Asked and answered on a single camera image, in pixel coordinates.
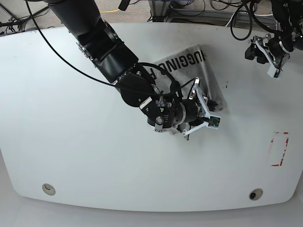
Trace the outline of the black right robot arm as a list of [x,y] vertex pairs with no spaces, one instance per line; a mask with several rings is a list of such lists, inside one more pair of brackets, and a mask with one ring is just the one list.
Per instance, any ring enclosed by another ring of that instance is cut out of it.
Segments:
[[189,81],[188,98],[182,86],[166,70],[170,81],[165,94],[146,70],[148,63],[138,57],[101,18],[93,0],[49,0],[49,8],[78,40],[84,54],[112,85],[117,86],[126,104],[138,107],[147,116],[155,132],[177,130],[188,135],[200,128],[218,128],[219,114],[209,109],[211,101],[200,88],[200,78]]

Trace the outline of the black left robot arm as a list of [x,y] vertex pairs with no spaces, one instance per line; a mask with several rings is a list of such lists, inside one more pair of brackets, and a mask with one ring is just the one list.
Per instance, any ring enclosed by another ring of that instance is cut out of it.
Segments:
[[253,12],[255,0],[243,0],[250,21],[273,36],[266,44],[271,59],[288,58],[295,49],[303,49],[303,2],[301,0],[272,0],[271,9],[275,20],[280,24],[279,29],[271,29],[263,24]]

